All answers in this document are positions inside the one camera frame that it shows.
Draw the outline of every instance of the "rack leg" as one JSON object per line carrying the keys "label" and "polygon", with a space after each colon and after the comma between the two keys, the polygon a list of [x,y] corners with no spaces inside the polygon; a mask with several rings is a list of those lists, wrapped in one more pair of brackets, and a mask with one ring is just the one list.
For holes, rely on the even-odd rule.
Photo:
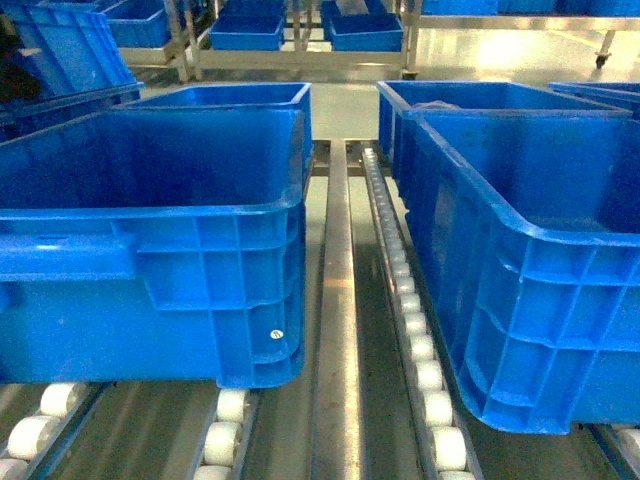
{"label": "rack leg", "polygon": [[596,68],[598,70],[604,67],[604,64],[607,63],[607,60],[609,60],[609,57],[611,56],[611,53],[609,53],[609,49],[611,48],[611,44],[613,43],[613,39],[615,36],[615,30],[609,30],[604,36],[602,47],[600,48],[600,51],[596,53]]}

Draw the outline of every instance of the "caster wheel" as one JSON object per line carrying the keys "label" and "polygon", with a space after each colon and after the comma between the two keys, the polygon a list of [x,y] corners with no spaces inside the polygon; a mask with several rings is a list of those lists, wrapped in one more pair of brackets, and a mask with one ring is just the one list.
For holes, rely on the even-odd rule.
{"label": "caster wheel", "polygon": [[604,64],[607,63],[607,60],[609,60],[609,55],[598,55],[598,58],[596,58],[596,68],[601,70]]}
{"label": "caster wheel", "polygon": [[242,427],[233,422],[212,423],[204,442],[204,462],[207,465],[233,467],[236,449],[242,438]]}
{"label": "caster wheel", "polygon": [[431,451],[438,471],[464,471],[467,466],[467,449],[464,437],[456,427],[434,427]]}

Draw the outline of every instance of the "crate rim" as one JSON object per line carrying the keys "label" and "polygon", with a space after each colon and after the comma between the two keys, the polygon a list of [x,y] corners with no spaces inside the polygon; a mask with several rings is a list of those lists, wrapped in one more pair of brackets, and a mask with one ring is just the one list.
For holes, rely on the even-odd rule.
{"label": "crate rim", "polygon": [[300,86],[299,91],[293,96],[293,98],[289,101],[286,102],[264,102],[264,103],[233,103],[233,104],[225,104],[225,105],[138,105],[140,103],[144,103],[146,101],[149,101],[151,98],[155,98],[155,97],[149,97],[149,98],[141,98],[140,100],[135,100],[133,102],[129,102],[129,103],[125,103],[125,104],[120,104],[120,105],[116,105],[113,108],[114,109],[127,109],[130,107],[135,107],[137,109],[140,110],[167,110],[167,109],[175,109],[175,110],[194,110],[194,109],[224,109],[224,108],[235,108],[235,107],[260,107],[260,108],[265,108],[265,107],[269,107],[269,106],[284,106],[284,105],[290,105],[292,103],[300,103],[302,101],[302,98],[311,91],[311,86],[312,83],[310,82],[250,82],[250,83],[242,83],[242,84],[236,84],[236,83],[230,83],[230,82],[226,82],[226,83],[216,83],[216,84],[212,84],[212,85],[197,85],[197,86],[193,86],[193,87],[182,87],[179,88],[177,90],[173,90],[172,92],[168,92],[166,94],[163,94],[163,96],[168,96],[168,95],[174,95],[180,92],[184,92],[187,90],[207,90],[209,88],[216,88],[216,87],[233,87],[233,88],[238,88],[238,89],[245,89],[245,88],[253,88],[255,86],[264,86],[264,87],[279,87],[279,86],[283,86],[283,85],[295,85],[295,86]]}
{"label": "crate rim", "polygon": [[39,111],[46,105],[48,108],[55,109],[60,107],[73,107],[82,103],[90,102],[93,100],[99,100],[101,98],[107,98],[114,95],[122,95],[125,93],[133,92],[135,90],[144,89],[143,82],[129,83],[126,85],[119,85],[117,87],[102,88],[100,90],[91,90],[85,93],[76,93],[73,95],[63,95],[47,100],[36,100],[34,102],[27,102],[24,105],[14,106],[9,108],[14,118],[30,117]]}
{"label": "crate rim", "polygon": [[[548,115],[547,118],[558,118],[555,115]],[[640,122],[632,119],[615,118],[612,121],[632,122],[640,126]],[[475,187],[482,195],[486,203],[491,206],[493,214],[500,223],[511,230],[526,235],[537,240],[560,243],[566,245],[584,246],[614,246],[638,248],[640,244],[640,233],[620,233],[620,232],[572,232],[567,230],[555,230],[543,228],[524,218],[498,191],[469,164],[464,156],[458,152],[435,127],[423,118],[417,119],[418,131],[416,132],[416,142],[420,145],[424,140],[423,135],[428,136],[435,142],[441,151],[459,168],[459,172],[464,179]]]}
{"label": "crate rim", "polygon": [[[391,105],[393,106],[394,110],[397,112],[401,112],[401,114],[403,115],[403,118],[413,118],[413,116],[415,116],[416,112],[419,112],[418,110],[414,109],[411,105],[409,105],[409,103],[402,98],[402,96],[395,91],[395,89],[393,88],[393,85],[398,85],[398,84],[409,84],[409,85],[434,85],[434,86],[448,86],[448,85],[459,85],[460,83],[473,83],[474,86],[479,86],[479,85],[514,85],[517,87],[522,87],[528,90],[534,90],[537,92],[542,92],[542,93],[547,93],[547,94],[552,94],[552,95],[559,95],[561,97],[564,97],[566,99],[571,99],[573,101],[577,101],[580,103],[584,103],[587,105],[592,105],[592,106],[596,106],[598,107],[599,110],[605,111],[605,112],[609,112],[608,115],[611,116],[612,114],[615,113],[619,113],[621,115],[624,115],[626,112],[628,112],[628,110],[625,110],[623,108],[620,107],[615,107],[613,105],[607,105],[604,103],[600,103],[600,102],[596,102],[594,100],[588,100],[588,99],[584,99],[584,98],[577,98],[574,97],[572,95],[568,95],[566,93],[562,93],[562,92],[554,92],[551,90],[546,90],[544,88],[538,88],[538,87],[533,87],[531,85],[525,85],[522,83],[516,83],[516,82],[458,82],[458,81],[428,81],[428,80],[421,80],[421,81],[403,81],[403,80],[391,80],[391,81],[380,81],[376,83],[376,87],[378,89],[378,91],[383,94],[385,96],[385,98],[391,103]],[[469,109],[462,109],[463,112],[465,113],[469,113],[469,112],[493,112],[493,111],[503,111],[503,112],[522,112],[522,111],[526,111],[527,113],[529,112],[536,112],[536,110],[531,110],[531,109],[525,109],[525,108],[519,108],[519,109],[510,109],[510,110],[505,110],[505,109],[480,109],[480,108],[469,108]],[[585,110],[580,110],[580,109],[571,109],[571,110],[567,110],[567,109],[562,109],[562,110],[538,110],[539,112],[542,112],[542,114],[544,115],[545,113],[549,113],[549,112],[581,112],[581,115],[583,114],[583,112],[594,112],[594,111],[598,111],[598,110],[594,110],[594,109],[585,109]]]}
{"label": "crate rim", "polygon": [[345,37],[345,36],[350,36],[350,35],[357,35],[358,38],[362,38],[364,36],[369,37],[369,36],[379,36],[380,34],[384,34],[384,33],[397,33],[397,32],[402,32],[403,28],[402,28],[402,23],[400,23],[400,19],[398,18],[398,16],[395,13],[386,13],[384,15],[382,14],[363,14],[363,15],[346,15],[346,16],[339,16],[336,17],[337,19],[339,19],[339,21],[344,21],[346,22],[349,17],[386,17],[391,19],[393,17],[394,20],[394,27],[393,29],[389,29],[389,30],[379,30],[376,32],[348,32],[348,33],[338,33],[336,32],[336,27],[334,24],[334,18],[332,17],[330,19],[330,26],[331,26],[331,35],[332,36],[338,36],[338,37]]}
{"label": "crate rim", "polygon": [[[610,85],[637,84],[640,82],[607,82]],[[608,100],[638,101],[640,102],[640,93],[625,92],[618,89],[607,88],[605,83],[596,82],[588,84],[587,82],[552,82],[549,88],[559,94],[597,94],[599,97]]]}

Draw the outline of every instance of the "plastic crate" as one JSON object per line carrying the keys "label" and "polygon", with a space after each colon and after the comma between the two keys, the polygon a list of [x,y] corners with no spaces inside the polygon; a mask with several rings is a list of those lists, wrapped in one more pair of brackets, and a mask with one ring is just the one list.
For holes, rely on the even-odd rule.
{"label": "plastic crate", "polygon": [[113,105],[132,102],[140,98],[144,84],[95,90],[37,103],[23,102],[11,109],[16,130],[20,135],[53,127],[74,118],[106,110]]}
{"label": "plastic crate", "polygon": [[550,83],[549,88],[631,110],[640,118],[640,83]]}
{"label": "plastic crate", "polygon": [[640,123],[419,123],[407,222],[465,405],[509,432],[638,424]]}
{"label": "plastic crate", "polygon": [[13,117],[0,107],[0,143],[12,138]]}
{"label": "plastic crate", "polygon": [[[387,9],[380,0],[365,0],[365,4],[372,15],[386,15]],[[342,13],[335,0],[320,3],[320,22],[322,24],[323,38],[331,40],[331,20],[334,17],[341,17]]]}
{"label": "plastic crate", "polygon": [[278,17],[286,15],[287,5],[282,0],[228,0],[220,10],[220,15],[266,15]]}
{"label": "plastic crate", "polygon": [[0,382],[294,378],[302,135],[294,111],[112,109],[0,146]]}
{"label": "plastic crate", "polygon": [[103,12],[119,47],[159,48],[169,43],[169,19],[155,0],[123,0]]}
{"label": "plastic crate", "polygon": [[322,24],[324,40],[331,40],[331,20],[340,15],[340,9],[335,1],[322,2],[320,4],[320,23]]}
{"label": "plastic crate", "polygon": [[2,4],[34,53],[20,65],[42,82],[42,99],[135,83],[104,16],[55,7]]}
{"label": "plastic crate", "polygon": [[596,17],[640,17],[637,0],[591,0],[589,14]]}
{"label": "plastic crate", "polygon": [[255,83],[188,87],[175,92],[128,103],[125,108],[240,108],[263,106],[304,112],[305,170],[313,155],[310,83]]}
{"label": "plastic crate", "polygon": [[496,15],[498,0],[423,0],[423,15]]}
{"label": "plastic crate", "polygon": [[411,182],[415,149],[415,123],[418,116],[445,111],[451,115],[474,115],[486,110],[538,111],[608,111],[609,115],[630,116],[612,106],[541,90],[516,83],[501,82],[379,82],[380,121],[378,138],[383,152],[392,163],[393,178],[400,196],[411,208]]}
{"label": "plastic crate", "polygon": [[264,15],[227,15],[218,18],[209,38],[214,50],[280,50],[285,19]]}
{"label": "plastic crate", "polygon": [[399,52],[402,24],[394,14],[350,15],[331,20],[331,44],[342,52]]}
{"label": "plastic crate", "polygon": [[554,13],[556,0],[499,0],[498,13]]}

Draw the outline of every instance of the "storage rack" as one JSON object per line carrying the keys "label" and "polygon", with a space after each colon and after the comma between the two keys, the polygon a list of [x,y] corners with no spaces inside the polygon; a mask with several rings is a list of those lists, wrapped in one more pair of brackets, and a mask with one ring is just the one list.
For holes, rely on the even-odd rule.
{"label": "storage rack", "polygon": [[[379,471],[372,475],[372,465],[367,461],[372,456],[372,444],[379,434],[370,428],[368,422],[371,417],[384,415],[384,412],[369,409],[365,415],[363,408],[367,402],[366,392],[371,391],[371,387],[367,387],[370,373],[367,371],[363,336],[372,333],[366,328],[372,319],[362,318],[357,311],[357,304],[385,302],[387,307],[380,315],[383,318],[388,315],[389,323],[382,324],[385,331],[376,340],[395,344],[399,354],[406,352],[402,338],[406,302],[401,301],[390,254],[390,243],[398,235],[393,232],[404,230],[393,207],[398,205],[397,198],[392,196],[382,180],[380,172],[386,171],[386,164],[375,141],[319,141],[315,151],[314,175],[328,172],[328,187],[322,195],[327,202],[324,222],[318,216],[320,202],[316,200],[319,198],[314,198],[314,202],[309,204],[314,211],[310,213],[313,223],[309,224],[307,250],[308,365],[293,383],[276,390],[252,391],[247,396],[242,441],[236,447],[231,476],[227,477],[233,480],[399,478],[381,477]],[[364,177],[364,198],[357,195],[364,193],[362,190],[352,190],[351,177],[356,176]],[[366,204],[367,199],[377,248],[363,256],[362,245],[354,240],[358,233],[355,230],[360,227],[353,223],[352,215],[354,209]],[[411,259],[411,245],[402,233],[397,238],[401,239],[407,258]],[[380,295],[367,295],[367,288],[362,285],[358,285],[360,293],[356,292],[358,261],[374,263],[372,271],[377,280],[371,281],[386,291],[386,299]],[[414,267],[416,264],[413,260],[410,263],[415,274],[418,272]],[[415,276],[415,283],[424,305],[428,306],[419,274]],[[428,309],[426,312],[432,320],[432,313]],[[429,323],[437,350],[444,352],[437,324]],[[393,402],[398,414],[396,402],[400,401],[400,406],[410,406],[411,428],[404,433],[413,432],[412,441],[417,452],[417,465],[401,464],[400,467],[409,472],[416,469],[416,476],[411,478],[439,480],[442,477],[439,477],[435,466],[430,433],[419,415],[422,406],[412,393],[415,390],[410,385],[407,356],[390,356],[387,361],[390,375],[382,383],[394,388],[397,387],[397,379],[401,380],[404,390],[395,391],[398,398],[390,398],[389,402]],[[455,385],[446,360],[443,367],[447,383]],[[21,416],[36,412],[42,389],[37,385],[3,386],[0,390],[0,425],[15,424]],[[213,382],[88,385],[76,406],[62,419],[47,447],[30,462],[28,471],[21,478],[72,480],[84,478],[87,471],[92,471],[96,478],[107,474],[109,478],[142,478],[145,475],[145,478],[162,480],[192,480],[202,460],[207,428],[217,418],[219,395],[220,391]],[[459,406],[455,388],[451,395],[454,406]],[[400,418],[401,414],[395,419],[387,419],[388,422],[396,422],[396,439],[402,437],[404,430],[399,426],[402,421],[397,423]],[[468,421],[462,410],[454,413],[455,425],[463,433],[466,444],[467,469],[473,478],[481,480],[482,462],[475,455]],[[283,431],[286,432],[286,444],[274,443],[278,432],[282,440]],[[588,458],[582,450],[574,448],[562,452],[563,455],[575,455],[581,464],[592,462],[594,465],[606,458],[620,478],[640,478],[638,460],[621,444],[613,428],[588,425],[564,438],[573,439],[574,447],[587,442],[603,453],[599,454],[600,459]],[[388,447],[388,440],[383,441]],[[383,464],[393,464],[392,461],[387,462],[387,456],[391,455],[385,452],[385,456],[380,458],[378,452],[374,457],[378,460],[375,467],[380,469]],[[0,446],[0,457],[6,456],[5,443]],[[597,468],[589,470],[588,478],[612,478],[598,472]],[[563,478],[561,472],[555,473],[558,478]]]}
{"label": "storage rack", "polygon": [[[313,15],[312,0],[305,0],[302,11],[292,0],[289,26],[293,29],[293,51],[252,52],[214,51],[207,44],[204,30],[208,20],[217,18],[218,1],[211,2],[208,15],[193,21],[186,11],[187,28],[183,31],[177,20],[176,0],[164,0],[171,26],[171,41],[162,48],[122,48],[125,61],[132,67],[177,68],[180,80],[192,76],[202,80],[203,70],[361,70],[371,67],[398,73],[403,79],[417,76],[416,60],[421,30],[520,30],[520,31],[606,31],[596,54],[596,67],[602,68],[611,56],[610,48],[617,31],[640,31],[640,18],[578,17],[578,16],[438,16],[422,15],[422,0],[411,11],[404,0],[394,2],[404,26],[401,52],[316,52],[309,50],[312,30],[319,25]],[[192,54],[192,67],[186,48]]]}

